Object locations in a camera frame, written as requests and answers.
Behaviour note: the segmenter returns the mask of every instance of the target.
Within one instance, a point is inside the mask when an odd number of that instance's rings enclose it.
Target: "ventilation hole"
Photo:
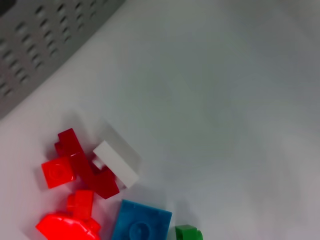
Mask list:
[[[35,56],[31,59],[31,61],[32,61],[32,63],[33,63],[34,65],[37,65],[38,63],[40,63],[40,62],[41,62],[41,58],[40,58],[39,54],[35,55]]]
[[[45,30],[47,30],[49,28],[48,19],[45,19],[40,23],[40,28],[42,28],[43,31],[45,31]]]
[[[31,39],[31,36],[30,36],[29,34],[26,35],[26,36],[22,39],[22,43],[23,43],[23,45],[25,45],[25,46],[30,45],[31,42],[32,42],[32,39]]]
[[[53,51],[54,49],[56,49],[56,42],[55,41],[49,42],[47,48],[49,49],[49,51]]]
[[[27,31],[27,25],[25,22],[21,22],[16,28],[15,31],[18,34],[24,34]]]
[[[60,25],[65,27],[67,24],[68,24],[68,19],[66,16],[64,16],[60,21]]]
[[[8,85],[6,84],[6,83],[2,83],[1,85],[0,85],[0,92],[1,93],[5,93],[6,91],[8,91],[9,90],[9,87],[8,87]]]
[[[96,6],[96,1],[94,0],[90,3],[90,8],[94,8],[95,6]]]
[[[45,33],[45,35],[44,35],[44,39],[49,42],[50,40],[52,40],[52,38],[53,38],[52,32],[51,31],[47,31]]]
[[[12,51],[7,51],[2,57],[7,63],[11,62],[14,59],[14,54]]]
[[[55,58],[56,56],[58,56],[58,49],[54,49],[54,50],[50,53],[50,57]]]
[[[66,27],[65,29],[63,29],[62,31],[62,35],[63,37],[66,39],[67,37],[70,36],[70,29],[68,27]]]
[[[20,68],[16,73],[15,77],[18,79],[22,79],[23,77],[26,76],[26,71],[23,68]]]
[[[45,16],[45,9],[43,6],[40,6],[38,7],[36,10],[35,10],[35,15],[38,17],[38,18],[43,18]]]
[[[0,51],[3,51],[7,48],[7,43],[5,40],[0,39]]]
[[[71,36],[67,36],[65,39],[64,39],[64,43],[67,44],[68,42],[70,42],[71,40]]]
[[[80,24],[80,25],[78,26],[78,31],[79,31],[79,32],[82,32],[83,29],[84,29],[84,25],[83,25],[83,24]]]
[[[65,14],[66,6],[64,4],[61,4],[56,11],[61,16],[61,15]]]
[[[20,64],[17,60],[13,61],[13,63],[10,64],[11,71],[15,72],[20,68]]]
[[[79,16],[77,16],[76,21],[78,24],[82,23],[84,21],[84,15],[80,14]]]
[[[91,13],[91,15],[90,15],[90,19],[92,19],[93,17],[95,17],[96,16],[96,11],[93,11],[92,13]]]
[[[5,96],[5,97],[10,97],[10,96],[12,96],[13,93],[14,93],[14,91],[13,91],[12,89],[9,89],[8,91],[6,91],[6,92],[4,93],[4,96]]]
[[[40,69],[42,69],[43,67],[44,67],[44,63],[41,61],[41,62],[39,62],[39,63],[35,66],[35,69],[40,70]]]
[[[81,10],[82,10],[82,3],[79,2],[77,5],[75,5],[75,11],[79,13],[81,12]]]
[[[26,75],[23,78],[21,78],[20,83],[26,84],[27,82],[29,82],[29,80],[30,80],[30,77],[28,75]]]
[[[37,53],[36,45],[32,45],[31,47],[29,47],[26,52],[29,54],[29,56],[34,56]]]

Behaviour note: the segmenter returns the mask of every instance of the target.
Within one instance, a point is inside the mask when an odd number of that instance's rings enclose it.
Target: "lego stud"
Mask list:
[[[52,179],[61,179],[66,174],[65,167],[61,164],[55,164],[49,171]]]
[[[135,222],[129,231],[130,240],[149,240],[150,227],[143,221]]]

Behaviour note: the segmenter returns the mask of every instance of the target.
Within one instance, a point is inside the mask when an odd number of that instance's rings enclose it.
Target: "green lego brick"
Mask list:
[[[191,225],[180,225],[175,227],[176,240],[204,240],[201,231]]]

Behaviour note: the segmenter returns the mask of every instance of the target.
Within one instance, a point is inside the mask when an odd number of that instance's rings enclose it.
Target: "toy building block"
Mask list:
[[[139,179],[135,171],[106,141],[103,141],[93,152],[127,188],[130,188]]]
[[[59,142],[55,144],[59,153],[69,157],[72,169],[84,183],[102,198],[107,199],[119,193],[115,176],[108,167],[93,172],[78,139],[72,128],[58,134]]]
[[[68,157],[47,161],[41,167],[49,189],[76,179]]]
[[[97,227],[99,224],[93,219],[82,221],[63,214],[48,214],[37,225],[48,240],[100,240]]]
[[[77,190],[75,194],[69,195],[67,199],[67,211],[81,220],[91,218],[94,192],[91,190]]]
[[[172,212],[122,200],[112,240],[166,240]]]
[[[201,231],[191,225],[175,227],[176,240],[203,240]]]

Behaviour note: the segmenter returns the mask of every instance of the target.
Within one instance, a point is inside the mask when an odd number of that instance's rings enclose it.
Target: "white lego brick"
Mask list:
[[[98,157],[95,157],[92,160],[92,163],[100,170],[102,170],[102,168],[105,166],[105,163],[103,161],[101,161],[101,159]]]
[[[130,188],[139,179],[135,171],[106,141],[100,143],[93,152],[127,188]]]

